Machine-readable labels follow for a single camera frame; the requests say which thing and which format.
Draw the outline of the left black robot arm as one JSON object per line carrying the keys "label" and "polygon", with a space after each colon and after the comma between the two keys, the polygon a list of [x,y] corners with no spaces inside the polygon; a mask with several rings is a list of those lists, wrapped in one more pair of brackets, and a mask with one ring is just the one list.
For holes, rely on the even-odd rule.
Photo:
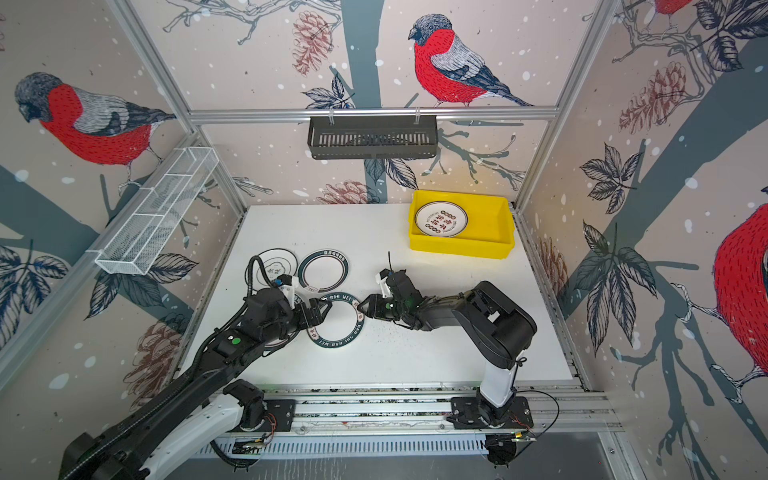
{"label": "left black robot arm", "polygon": [[276,427],[262,391],[241,374],[268,344],[323,323],[332,304],[295,302],[271,287],[245,297],[209,335],[192,364],[146,405],[98,437],[80,435],[65,449],[62,479],[165,479],[224,433]]}

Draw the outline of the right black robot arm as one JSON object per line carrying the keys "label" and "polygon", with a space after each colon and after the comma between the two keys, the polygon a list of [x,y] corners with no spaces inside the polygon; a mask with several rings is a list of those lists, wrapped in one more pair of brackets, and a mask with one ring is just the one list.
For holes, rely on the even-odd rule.
{"label": "right black robot arm", "polygon": [[478,412],[489,425],[506,421],[516,397],[522,353],[538,331],[534,319],[487,280],[447,297],[422,295],[404,270],[380,271],[377,284],[380,291],[366,297],[357,311],[414,331],[462,328],[486,361]]}

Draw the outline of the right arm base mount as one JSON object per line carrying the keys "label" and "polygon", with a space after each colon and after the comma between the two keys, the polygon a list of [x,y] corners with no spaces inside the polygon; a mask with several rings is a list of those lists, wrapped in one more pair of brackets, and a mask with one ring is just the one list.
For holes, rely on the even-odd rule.
{"label": "right arm base mount", "polygon": [[446,420],[456,429],[523,429],[533,428],[528,400],[513,395],[501,407],[493,406],[482,395],[453,397]]}

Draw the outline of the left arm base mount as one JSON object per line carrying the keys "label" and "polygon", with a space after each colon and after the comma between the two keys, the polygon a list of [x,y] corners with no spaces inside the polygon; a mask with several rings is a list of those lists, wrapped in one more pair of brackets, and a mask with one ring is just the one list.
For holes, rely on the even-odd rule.
{"label": "left arm base mount", "polygon": [[297,402],[293,399],[267,399],[243,406],[232,396],[213,418],[224,419],[223,433],[285,433],[292,429]]}

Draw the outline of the white plate red characters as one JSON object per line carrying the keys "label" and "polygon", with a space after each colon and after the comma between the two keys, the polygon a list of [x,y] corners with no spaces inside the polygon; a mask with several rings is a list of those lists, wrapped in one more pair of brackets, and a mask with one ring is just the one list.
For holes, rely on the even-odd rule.
{"label": "white plate red characters", "polygon": [[467,212],[458,204],[447,201],[434,201],[421,206],[414,220],[421,233],[440,238],[455,237],[469,224]]}

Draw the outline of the white plate black cloud outline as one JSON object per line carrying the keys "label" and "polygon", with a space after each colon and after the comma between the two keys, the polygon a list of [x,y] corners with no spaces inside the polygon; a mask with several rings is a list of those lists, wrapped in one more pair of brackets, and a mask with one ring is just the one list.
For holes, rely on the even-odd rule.
{"label": "white plate black cloud outline", "polygon": [[298,270],[298,258],[285,248],[271,248],[258,254],[266,271],[263,275],[259,263],[255,261],[250,268],[252,285],[255,289],[269,287],[282,275],[294,276]]}

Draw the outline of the white plate green rim lettered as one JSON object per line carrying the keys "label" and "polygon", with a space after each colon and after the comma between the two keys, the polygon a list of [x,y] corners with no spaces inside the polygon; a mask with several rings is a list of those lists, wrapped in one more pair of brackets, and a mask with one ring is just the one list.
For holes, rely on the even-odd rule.
{"label": "white plate green rim lettered", "polygon": [[325,349],[342,348],[353,342],[362,332],[365,316],[358,311],[359,300],[345,292],[332,292],[323,300],[331,303],[325,321],[308,330],[310,340]]}

